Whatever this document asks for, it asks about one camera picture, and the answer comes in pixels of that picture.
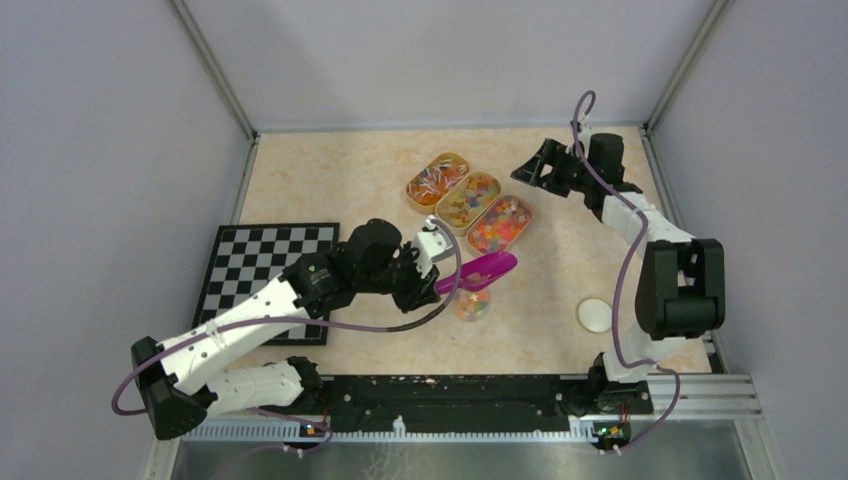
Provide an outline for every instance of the magenta scoop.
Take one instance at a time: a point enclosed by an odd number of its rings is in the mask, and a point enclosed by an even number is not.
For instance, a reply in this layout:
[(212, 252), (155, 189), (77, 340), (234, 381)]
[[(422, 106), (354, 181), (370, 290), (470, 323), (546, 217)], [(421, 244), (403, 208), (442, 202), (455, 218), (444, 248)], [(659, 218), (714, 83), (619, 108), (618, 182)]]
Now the magenta scoop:
[[(487, 253), (480, 258), (462, 264), (459, 288), (469, 292), (479, 292), (515, 268), (516, 265), (518, 265), (518, 259), (511, 253)], [(436, 282), (436, 293), (444, 295), (450, 292), (454, 275), (456, 273)]]

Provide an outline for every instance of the wall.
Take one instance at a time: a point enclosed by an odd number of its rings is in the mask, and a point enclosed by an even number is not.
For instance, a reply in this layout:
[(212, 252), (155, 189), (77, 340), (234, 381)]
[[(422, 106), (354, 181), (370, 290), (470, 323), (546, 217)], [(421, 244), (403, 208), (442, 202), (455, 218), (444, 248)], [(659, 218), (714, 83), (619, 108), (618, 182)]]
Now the wall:
[(848, 4), (737, 1), (657, 138), (686, 227), (726, 251), (722, 338), (790, 478), (844, 478)]
[(646, 119), (709, 0), (188, 0), (255, 128)]
[(0, 478), (135, 478), (109, 399), (190, 324), (246, 141), (164, 1), (0, 12)]

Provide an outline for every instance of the white disc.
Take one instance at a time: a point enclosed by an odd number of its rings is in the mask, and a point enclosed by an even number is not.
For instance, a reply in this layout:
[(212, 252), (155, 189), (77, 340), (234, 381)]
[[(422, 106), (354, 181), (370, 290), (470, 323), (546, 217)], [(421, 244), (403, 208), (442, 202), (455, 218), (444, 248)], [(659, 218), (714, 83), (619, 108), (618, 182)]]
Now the white disc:
[(589, 298), (577, 306), (577, 319), (586, 330), (604, 333), (612, 328), (612, 308), (603, 300)]

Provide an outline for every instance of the chessboard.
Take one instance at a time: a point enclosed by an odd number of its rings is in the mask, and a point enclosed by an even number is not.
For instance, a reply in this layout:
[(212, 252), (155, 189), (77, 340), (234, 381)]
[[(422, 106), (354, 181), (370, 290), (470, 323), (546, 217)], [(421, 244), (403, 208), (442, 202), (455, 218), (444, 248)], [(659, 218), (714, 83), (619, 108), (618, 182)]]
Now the chessboard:
[[(327, 250), (339, 239), (338, 223), (223, 225), (212, 257), (192, 328), (207, 322), (258, 292), (304, 253)], [(326, 345), (327, 327), (299, 325), (266, 345)]]

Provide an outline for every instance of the robotic arm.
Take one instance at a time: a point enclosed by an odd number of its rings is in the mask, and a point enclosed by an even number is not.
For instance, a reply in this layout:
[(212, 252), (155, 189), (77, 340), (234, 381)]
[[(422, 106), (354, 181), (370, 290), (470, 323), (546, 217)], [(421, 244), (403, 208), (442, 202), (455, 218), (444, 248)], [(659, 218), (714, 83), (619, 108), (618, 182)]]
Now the robotic arm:
[(373, 219), (356, 227), (347, 242), (327, 252), (301, 256), (250, 299), (204, 325), (162, 342), (150, 337), (139, 340), (131, 349), (135, 367), (165, 349), (207, 334), (207, 338), (155, 362), (136, 378), (156, 437), (166, 440), (183, 435), (207, 416), (260, 405), (308, 408), (317, 401), (321, 378), (305, 357), (261, 368), (226, 370), (234, 360), (297, 323), (226, 326), (263, 317), (320, 318), (350, 305), (357, 293), (391, 294), (395, 305), (406, 313), (439, 301), (435, 288), (439, 270), (434, 263), (453, 253), (451, 242), (429, 218), (423, 231), (403, 246), (396, 227)]
[[(699, 337), (724, 322), (723, 248), (716, 240), (697, 239), (677, 228), (645, 199), (639, 187), (624, 181), (620, 136), (593, 135), (585, 116), (578, 129), (584, 149), (589, 144), (592, 168), (648, 219), (645, 241), (637, 250), (643, 257), (636, 293), (638, 324), (623, 335), (621, 350), (628, 362), (646, 358), (660, 362), (687, 338)], [(632, 244), (642, 220), (598, 183), (573, 147), (546, 139), (533, 158), (512, 172), (512, 178), (563, 197), (572, 190), (582, 193), (585, 206), (595, 217)], [(545, 166), (550, 168), (543, 174)], [(601, 354), (593, 370), (602, 377), (597, 383), (606, 386), (643, 381), (651, 368), (627, 368), (617, 355)]]

